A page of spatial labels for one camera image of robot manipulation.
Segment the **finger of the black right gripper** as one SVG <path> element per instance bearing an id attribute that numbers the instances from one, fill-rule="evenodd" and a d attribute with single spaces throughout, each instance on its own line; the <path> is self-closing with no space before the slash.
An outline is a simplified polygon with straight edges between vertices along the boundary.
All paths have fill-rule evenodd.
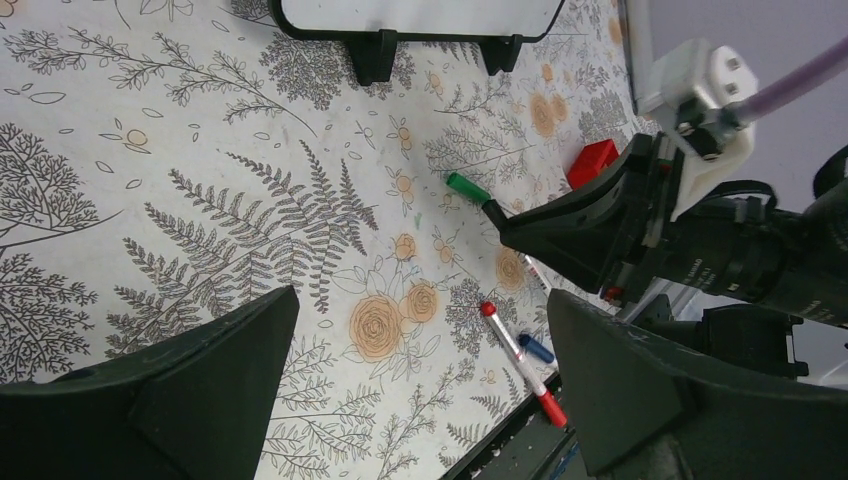
<path id="1" fill-rule="evenodd" d="M 507 217 L 543 265 L 590 293 L 609 283 L 643 219 L 646 151 L 627 150 L 599 177 L 541 207 Z"/>

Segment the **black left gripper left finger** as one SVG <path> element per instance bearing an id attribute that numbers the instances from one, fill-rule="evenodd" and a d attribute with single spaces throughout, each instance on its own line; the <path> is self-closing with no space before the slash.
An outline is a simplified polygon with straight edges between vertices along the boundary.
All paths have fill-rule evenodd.
<path id="1" fill-rule="evenodd" d="M 277 288 L 137 352 L 3 385 L 2 477 L 252 478 L 298 313 Z"/>

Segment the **black capped whiteboard marker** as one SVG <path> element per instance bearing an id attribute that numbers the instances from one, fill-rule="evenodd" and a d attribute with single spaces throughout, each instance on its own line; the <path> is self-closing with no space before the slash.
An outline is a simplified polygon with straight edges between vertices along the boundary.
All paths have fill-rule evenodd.
<path id="1" fill-rule="evenodd" d="M 500 204 L 494 199 L 487 200 L 482 204 L 482 211 L 499 232 L 502 243 L 518 253 L 519 260 L 525 269 L 541 287 L 544 295 L 548 296 L 552 291 L 551 282 L 539 268 L 538 261 L 532 256 L 533 248 L 521 243 L 513 231 L 508 229 L 509 220 Z"/>

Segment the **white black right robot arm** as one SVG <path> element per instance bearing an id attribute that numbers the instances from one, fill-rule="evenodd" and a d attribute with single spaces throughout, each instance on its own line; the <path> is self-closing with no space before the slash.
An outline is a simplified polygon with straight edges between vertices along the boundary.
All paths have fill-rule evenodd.
<path id="1" fill-rule="evenodd" d="M 679 216 L 684 156 L 638 134 L 588 184 L 541 207 L 484 212 L 501 242 L 581 289 L 623 306 L 655 279 L 824 324 L 847 322 L 847 154 L 817 172 L 814 201 L 782 210 L 773 189 L 727 181 Z"/>

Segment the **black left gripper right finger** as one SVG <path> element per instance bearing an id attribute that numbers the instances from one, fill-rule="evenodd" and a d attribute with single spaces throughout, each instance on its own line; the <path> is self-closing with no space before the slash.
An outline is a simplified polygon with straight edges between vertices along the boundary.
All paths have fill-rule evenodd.
<path id="1" fill-rule="evenodd" d="M 554 290 L 551 340 L 589 475 L 843 479 L 847 394 L 740 368 Z"/>

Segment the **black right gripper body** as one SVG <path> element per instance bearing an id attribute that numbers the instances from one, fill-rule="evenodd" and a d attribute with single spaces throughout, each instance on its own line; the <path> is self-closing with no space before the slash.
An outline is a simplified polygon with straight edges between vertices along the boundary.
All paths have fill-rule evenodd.
<path id="1" fill-rule="evenodd" d="M 636 303 L 656 278 L 713 293 L 753 280 L 743 274 L 751 261 L 745 250 L 777 205 L 773 188 L 723 182 L 674 218 L 683 160 L 664 134 L 634 136 L 617 160 L 614 203 L 601 223 L 612 242 L 599 276 L 603 300 Z"/>

